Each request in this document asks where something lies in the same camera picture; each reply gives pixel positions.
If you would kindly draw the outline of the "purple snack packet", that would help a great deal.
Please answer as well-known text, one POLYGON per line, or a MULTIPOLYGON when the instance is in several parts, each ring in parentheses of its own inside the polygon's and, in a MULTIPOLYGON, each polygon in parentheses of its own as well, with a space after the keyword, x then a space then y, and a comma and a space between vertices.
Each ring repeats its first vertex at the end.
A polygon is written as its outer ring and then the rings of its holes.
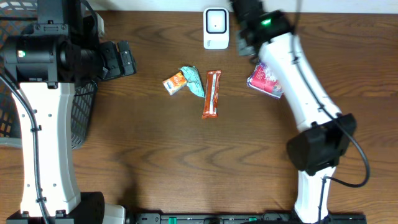
POLYGON ((258 61, 251 76, 247 79, 247 85, 249 88, 260 91, 276 99, 281 98, 284 93, 279 80, 262 61, 258 61))

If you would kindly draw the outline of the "small orange snack packet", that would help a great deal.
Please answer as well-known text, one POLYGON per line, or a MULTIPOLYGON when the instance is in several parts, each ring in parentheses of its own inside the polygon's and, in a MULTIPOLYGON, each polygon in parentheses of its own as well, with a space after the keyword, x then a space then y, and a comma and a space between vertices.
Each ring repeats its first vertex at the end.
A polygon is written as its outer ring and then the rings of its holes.
POLYGON ((179 71, 174 76, 164 80, 162 83, 169 95, 173 95, 187 84, 187 79, 184 77, 183 73, 179 71))

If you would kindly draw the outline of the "orange-red snack bar wrapper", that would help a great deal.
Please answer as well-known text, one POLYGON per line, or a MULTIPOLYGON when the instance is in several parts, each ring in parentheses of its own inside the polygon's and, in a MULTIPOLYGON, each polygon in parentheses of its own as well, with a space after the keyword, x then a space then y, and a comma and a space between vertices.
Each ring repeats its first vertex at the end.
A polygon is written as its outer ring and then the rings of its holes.
POLYGON ((202 118, 217 118, 218 92, 220 86, 221 70, 208 71, 206 74, 205 105, 202 118))

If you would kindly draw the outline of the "teal snack packet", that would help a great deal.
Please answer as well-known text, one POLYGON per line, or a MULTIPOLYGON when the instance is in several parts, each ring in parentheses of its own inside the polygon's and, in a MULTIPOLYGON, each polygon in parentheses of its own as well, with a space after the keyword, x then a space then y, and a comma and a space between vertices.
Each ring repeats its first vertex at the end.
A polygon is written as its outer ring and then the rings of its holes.
POLYGON ((204 98, 205 92, 201 83, 200 74, 195 66, 184 66, 180 68, 183 76, 187 80, 189 90, 196 96, 204 98))

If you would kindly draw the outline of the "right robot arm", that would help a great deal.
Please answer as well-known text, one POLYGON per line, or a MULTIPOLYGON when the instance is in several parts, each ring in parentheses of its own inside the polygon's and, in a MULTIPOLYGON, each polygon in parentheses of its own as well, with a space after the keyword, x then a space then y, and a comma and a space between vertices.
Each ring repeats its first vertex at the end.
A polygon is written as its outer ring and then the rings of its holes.
POLYGON ((276 76, 293 113, 298 135, 287 142, 298 170, 294 212, 302 223, 324 221, 330 177, 356 129, 352 114, 343 115, 318 81, 301 47, 298 21, 280 10, 266 12, 261 1, 232 0, 241 37, 276 76))

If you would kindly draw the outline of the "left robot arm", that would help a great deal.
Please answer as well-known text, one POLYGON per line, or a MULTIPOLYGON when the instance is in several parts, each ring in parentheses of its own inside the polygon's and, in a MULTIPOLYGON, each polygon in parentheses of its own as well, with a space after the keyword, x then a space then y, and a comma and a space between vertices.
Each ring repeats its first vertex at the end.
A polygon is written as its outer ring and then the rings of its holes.
POLYGON ((24 161, 20 209, 8 223, 134 223, 101 192, 81 192, 72 155, 76 87, 135 74, 126 41, 100 42, 102 18, 87 1, 39 1, 37 15, 1 47, 4 73, 18 112, 24 161))

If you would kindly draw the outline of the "white barcode scanner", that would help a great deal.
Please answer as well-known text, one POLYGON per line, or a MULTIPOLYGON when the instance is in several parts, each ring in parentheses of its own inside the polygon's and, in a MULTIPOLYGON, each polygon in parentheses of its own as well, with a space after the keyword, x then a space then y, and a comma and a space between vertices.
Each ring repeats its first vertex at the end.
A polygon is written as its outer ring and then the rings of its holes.
POLYGON ((229 46, 229 11, 224 7, 208 7, 203 11, 203 47, 223 50, 229 46))

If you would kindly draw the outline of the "dark grey plastic mesh basket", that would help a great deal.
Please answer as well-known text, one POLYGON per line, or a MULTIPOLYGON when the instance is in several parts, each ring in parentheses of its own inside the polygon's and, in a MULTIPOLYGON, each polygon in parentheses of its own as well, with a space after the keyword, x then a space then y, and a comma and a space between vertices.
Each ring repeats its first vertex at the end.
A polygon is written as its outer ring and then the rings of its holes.
MULTIPOLYGON (((11 35, 20 34, 30 26, 32 19, 37 17, 37 1, 1 1, 1 45, 11 35)), ((72 148, 80 148, 86 137, 90 123, 91 109, 98 88, 96 82, 83 87, 76 87, 78 95, 73 99, 72 106, 72 148)), ((11 91, 1 82, 1 144, 11 147, 22 147, 21 128, 17 117, 15 102, 11 91)))

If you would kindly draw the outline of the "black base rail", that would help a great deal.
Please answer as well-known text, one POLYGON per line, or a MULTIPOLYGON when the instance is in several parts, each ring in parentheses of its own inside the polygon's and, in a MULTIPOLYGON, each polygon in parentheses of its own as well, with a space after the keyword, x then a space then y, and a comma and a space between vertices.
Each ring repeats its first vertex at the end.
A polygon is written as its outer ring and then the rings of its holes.
POLYGON ((263 214, 166 214, 137 213, 126 219, 128 224, 300 224, 298 215, 289 212, 263 214))

